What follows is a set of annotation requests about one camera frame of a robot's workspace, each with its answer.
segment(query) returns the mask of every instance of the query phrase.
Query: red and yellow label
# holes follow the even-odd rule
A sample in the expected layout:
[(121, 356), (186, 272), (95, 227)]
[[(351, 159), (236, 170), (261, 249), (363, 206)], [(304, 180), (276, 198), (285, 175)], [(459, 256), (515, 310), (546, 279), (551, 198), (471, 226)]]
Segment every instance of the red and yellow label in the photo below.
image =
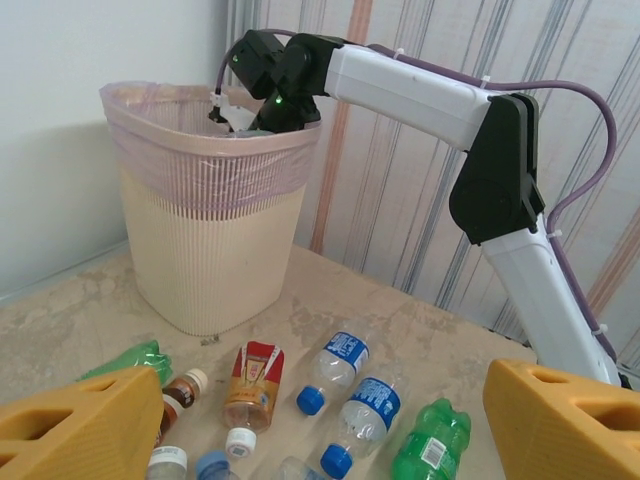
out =
[(273, 413), (280, 387), (284, 352), (276, 345), (247, 342), (238, 351), (225, 406), (249, 402)]

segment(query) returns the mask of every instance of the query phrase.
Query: white wall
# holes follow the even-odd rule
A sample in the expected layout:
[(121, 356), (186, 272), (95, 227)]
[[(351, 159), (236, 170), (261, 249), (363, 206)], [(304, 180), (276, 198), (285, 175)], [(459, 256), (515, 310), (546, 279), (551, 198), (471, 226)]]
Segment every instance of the white wall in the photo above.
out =
[(0, 299), (126, 238), (98, 89), (213, 82), (226, 0), (0, 2)]

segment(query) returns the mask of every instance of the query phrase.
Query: white bottle cap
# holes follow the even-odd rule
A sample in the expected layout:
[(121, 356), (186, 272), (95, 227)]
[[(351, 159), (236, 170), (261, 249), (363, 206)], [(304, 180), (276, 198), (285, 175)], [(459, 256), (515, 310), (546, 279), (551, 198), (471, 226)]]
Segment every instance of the white bottle cap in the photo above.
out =
[(226, 450), (232, 457), (246, 457), (256, 449), (257, 437), (248, 428), (232, 428), (227, 435)]
[(177, 463), (187, 469), (187, 452), (178, 447), (158, 447), (151, 452), (149, 466), (158, 463)]
[(200, 393), (201, 394), (204, 393), (204, 391), (207, 389), (207, 385), (209, 385), (209, 379), (207, 378), (207, 374), (204, 373), (199, 368), (192, 368), (191, 370), (188, 370), (186, 374), (189, 375), (191, 378), (193, 378), (195, 382), (198, 384)]

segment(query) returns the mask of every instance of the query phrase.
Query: green plastic bottle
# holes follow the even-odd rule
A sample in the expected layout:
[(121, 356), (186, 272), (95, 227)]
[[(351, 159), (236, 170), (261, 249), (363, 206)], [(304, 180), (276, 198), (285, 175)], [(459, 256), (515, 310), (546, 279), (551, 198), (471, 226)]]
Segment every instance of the green plastic bottle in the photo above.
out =
[(97, 377), (98, 375), (138, 365), (153, 367), (158, 374), (161, 385), (164, 385), (173, 373), (171, 370), (171, 357), (167, 354), (160, 353), (158, 341), (151, 340), (149, 342), (134, 345), (130, 349), (122, 352), (113, 360), (110, 360), (93, 370), (89, 370), (78, 380), (85, 380), (87, 378)]
[(393, 459), (393, 480), (454, 480), (469, 446), (471, 418), (440, 398), (418, 414), (416, 424)]

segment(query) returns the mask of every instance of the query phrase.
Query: gray speckled surface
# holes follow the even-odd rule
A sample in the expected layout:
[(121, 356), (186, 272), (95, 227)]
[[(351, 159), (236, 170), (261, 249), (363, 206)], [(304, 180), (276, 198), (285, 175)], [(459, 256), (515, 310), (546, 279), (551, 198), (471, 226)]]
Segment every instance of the gray speckled surface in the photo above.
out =
[(415, 414), (439, 396), (472, 417), (471, 445), (458, 479), (504, 478), (482, 407), (482, 386), (492, 359), (534, 361), (533, 353), (297, 247), (280, 299), (218, 339), (185, 335), (160, 318), (138, 294), (128, 255), (0, 309), (0, 402), (69, 383), (131, 345), (157, 338), (176, 372), (200, 367), (210, 375), (211, 391), (180, 418), (165, 442), (184, 448), (193, 467), (200, 455), (224, 446), (219, 414), (237, 347), (252, 338), (276, 341), (286, 362), (273, 425), (259, 436), (251, 458), (233, 463), (243, 479), (266, 479), (287, 455), (317, 465), (337, 406), (303, 418), (295, 394), (331, 325), (354, 316), (369, 319), (385, 337), (387, 346), (378, 350), (378, 358), (396, 354), (404, 360), (411, 394), (388, 441), (358, 463), (350, 478), (388, 478)]

